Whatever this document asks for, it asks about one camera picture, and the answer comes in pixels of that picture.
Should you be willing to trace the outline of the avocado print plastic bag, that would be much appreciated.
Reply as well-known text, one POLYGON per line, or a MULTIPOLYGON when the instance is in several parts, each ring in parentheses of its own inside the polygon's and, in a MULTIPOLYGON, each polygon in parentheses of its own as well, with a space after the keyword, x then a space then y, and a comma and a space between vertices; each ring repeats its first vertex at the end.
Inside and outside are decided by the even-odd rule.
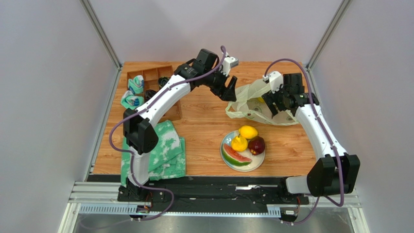
POLYGON ((270 86, 261 79, 236 88, 236 102, 229 102, 225 113, 230 118, 247 118, 249 120, 275 126, 291 126, 298 120, 290 111, 282 111, 272 116, 266 103, 259 101, 261 95, 270 91, 270 86))

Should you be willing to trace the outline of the dark red fake fruit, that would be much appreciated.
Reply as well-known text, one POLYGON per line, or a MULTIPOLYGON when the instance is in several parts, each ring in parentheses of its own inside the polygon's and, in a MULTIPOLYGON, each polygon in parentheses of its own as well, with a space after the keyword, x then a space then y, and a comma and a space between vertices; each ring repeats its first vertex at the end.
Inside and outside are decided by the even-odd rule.
POLYGON ((266 144, 262 137, 256 136, 248 143, 248 149, 253 155, 262 154, 265 151, 266 144))

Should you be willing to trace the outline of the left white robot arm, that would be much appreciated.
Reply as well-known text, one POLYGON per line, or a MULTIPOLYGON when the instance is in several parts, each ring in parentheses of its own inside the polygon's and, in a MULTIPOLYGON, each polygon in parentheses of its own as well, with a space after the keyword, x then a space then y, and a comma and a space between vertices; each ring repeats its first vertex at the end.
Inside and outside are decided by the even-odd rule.
POLYGON ((158 143, 155 126, 180 99, 201 85, 223 101, 236 101, 237 77, 230 77, 232 68, 239 64, 221 47, 223 57, 201 49, 196 58, 179 65, 169 81, 146 103, 135 110, 126 110, 123 134, 131 154, 128 180, 143 188, 149 180, 150 152, 158 143))

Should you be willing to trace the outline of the yellow fake lemon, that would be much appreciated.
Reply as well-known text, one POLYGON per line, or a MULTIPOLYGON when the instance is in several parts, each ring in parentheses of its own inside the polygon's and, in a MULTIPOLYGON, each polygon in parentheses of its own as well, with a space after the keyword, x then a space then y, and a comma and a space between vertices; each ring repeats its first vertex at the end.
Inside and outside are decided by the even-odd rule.
POLYGON ((253 126, 249 126, 249 125, 241 126, 238 129, 238 131, 239 131, 240 136, 244 137, 247 140, 251 140, 254 137, 259 135, 257 129, 254 128, 253 126))

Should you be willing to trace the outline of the yellow fake pear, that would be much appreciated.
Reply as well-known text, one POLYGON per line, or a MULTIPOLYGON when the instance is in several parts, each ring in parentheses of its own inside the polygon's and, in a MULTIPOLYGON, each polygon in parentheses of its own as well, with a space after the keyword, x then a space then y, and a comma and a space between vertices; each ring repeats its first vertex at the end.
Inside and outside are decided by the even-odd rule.
POLYGON ((241 136, 240 134, 238 136, 235 136, 231 141, 231 147, 233 150, 237 152, 243 152, 248 148, 248 141, 245 137, 241 136))

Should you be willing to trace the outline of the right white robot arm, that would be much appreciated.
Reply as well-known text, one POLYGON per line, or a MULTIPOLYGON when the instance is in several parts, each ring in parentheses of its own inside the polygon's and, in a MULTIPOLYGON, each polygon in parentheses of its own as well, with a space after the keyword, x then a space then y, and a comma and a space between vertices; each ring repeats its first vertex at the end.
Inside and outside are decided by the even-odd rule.
POLYGON ((305 92, 302 74, 282 75, 273 71, 262 77, 270 90, 262 95, 273 116, 291 113, 305 130, 316 155, 307 175, 287 177, 290 194, 314 197, 352 193, 360 168, 357 155, 349 154, 338 142, 324 119, 317 97, 305 92))

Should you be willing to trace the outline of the fake watermelon slice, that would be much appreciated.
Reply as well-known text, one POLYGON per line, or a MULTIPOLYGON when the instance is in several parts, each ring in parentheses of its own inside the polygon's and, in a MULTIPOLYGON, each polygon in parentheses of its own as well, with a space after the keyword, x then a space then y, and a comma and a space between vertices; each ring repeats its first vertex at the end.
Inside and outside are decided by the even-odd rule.
POLYGON ((234 166, 246 166, 252 163, 252 159, 247 158, 233 150, 228 144, 223 144, 221 153, 223 158, 234 166))

